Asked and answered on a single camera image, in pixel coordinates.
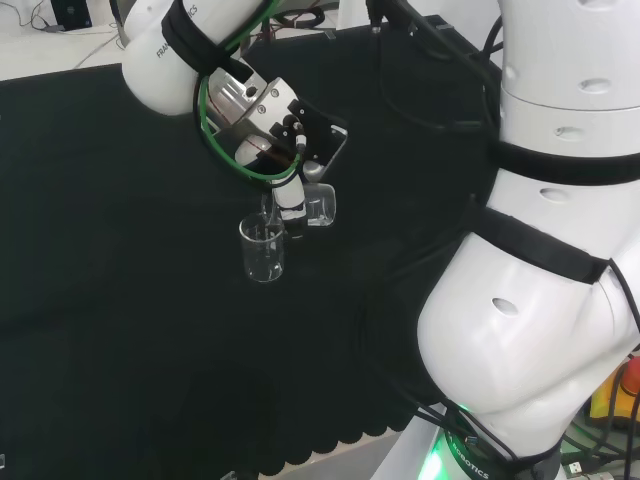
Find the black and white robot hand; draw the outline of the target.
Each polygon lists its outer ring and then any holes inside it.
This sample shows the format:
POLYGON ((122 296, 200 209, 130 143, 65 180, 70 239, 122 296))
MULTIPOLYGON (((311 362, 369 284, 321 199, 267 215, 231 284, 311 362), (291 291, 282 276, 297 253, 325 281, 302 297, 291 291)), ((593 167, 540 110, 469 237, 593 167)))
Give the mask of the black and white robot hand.
MULTIPOLYGON (((254 134, 242 141, 235 152, 235 160, 239 165, 264 175, 275 175, 291 165, 286 151, 254 134)), ((293 172, 284 179, 263 181, 261 185, 267 187, 261 204, 261 216, 266 224, 280 224, 289 238, 302 238, 307 226, 307 210, 300 174, 293 172)))

